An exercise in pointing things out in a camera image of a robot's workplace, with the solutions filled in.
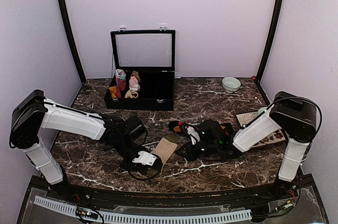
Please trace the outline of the striped beige maroon sock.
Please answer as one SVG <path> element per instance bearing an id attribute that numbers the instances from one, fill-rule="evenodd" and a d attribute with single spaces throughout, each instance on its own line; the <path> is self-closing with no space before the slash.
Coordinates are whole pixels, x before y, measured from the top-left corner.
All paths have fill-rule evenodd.
<path id="1" fill-rule="evenodd" d="M 177 137 L 175 135 L 166 135 L 160 140 L 160 142 L 154 148 L 154 150 L 151 151 L 152 154 L 157 155 L 161 159 L 163 163 L 161 171 L 163 170 L 165 163 L 175 152 L 177 146 L 178 146 Z"/>

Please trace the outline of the black argyle orange red sock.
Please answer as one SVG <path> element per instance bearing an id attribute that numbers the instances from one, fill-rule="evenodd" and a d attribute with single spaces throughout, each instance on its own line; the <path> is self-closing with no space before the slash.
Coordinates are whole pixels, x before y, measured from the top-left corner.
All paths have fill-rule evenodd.
<path id="1" fill-rule="evenodd" d="M 187 134 L 187 130 L 186 130 L 187 126 L 193 126 L 198 131 L 200 137 L 201 137 L 201 132 L 203 130 L 211 128 L 211 127 L 215 128 L 215 130 L 217 129 L 222 130 L 226 135 L 231 135 L 234 133 L 234 129 L 230 123 L 220 124 L 219 122 L 215 120 L 211 120 L 211 119 L 205 120 L 204 122 L 197 124 L 197 125 L 192 125 L 192 124 L 188 124 L 188 123 L 181 122 L 178 120 L 174 120 L 174 121 L 171 121 L 168 125 L 171 131 L 176 132 L 178 134 L 182 134 L 186 137 L 189 137 L 189 135 Z"/>

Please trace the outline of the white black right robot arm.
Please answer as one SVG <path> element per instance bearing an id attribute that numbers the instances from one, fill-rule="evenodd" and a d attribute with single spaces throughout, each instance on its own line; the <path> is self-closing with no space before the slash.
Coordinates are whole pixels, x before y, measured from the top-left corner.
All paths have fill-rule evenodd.
<path id="1" fill-rule="evenodd" d="M 238 158 L 269 135 L 280 132 L 288 141 L 277 182 L 269 194 L 280 200 L 290 191 L 290 184 L 298 168 L 306 159 L 311 144 L 321 125 L 323 115 L 318 104 L 280 91 L 274 101 L 252 121 L 234 131 L 231 124 L 205 120 L 198 126 L 171 121 L 169 129 L 188 137 L 191 141 L 177 150 L 188 161 L 199 157 L 218 155 L 223 160 Z"/>

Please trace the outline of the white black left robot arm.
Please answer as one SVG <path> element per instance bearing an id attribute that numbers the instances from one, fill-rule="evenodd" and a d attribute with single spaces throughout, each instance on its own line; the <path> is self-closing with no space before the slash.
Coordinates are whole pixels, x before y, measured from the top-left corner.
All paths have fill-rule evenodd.
<path id="1" fill-rule="evenodd" d="M 42 143 L 40 129 L 82 135 L 111 145 L 123 157 L 123 167 L 128 171 L 139 170 L 143 165 L 150 167 L 156 160 L 155 155 L 135 143 L 146 133 L 137 116 L 123 120 L 87 113 L 58 104 L 45 98 L 42 90 L 34 90 L 12 113 L 9 144 L 26 154 L 63 201 L 74 197 L 74 188 L 66 183 L 61 166 Z"/>

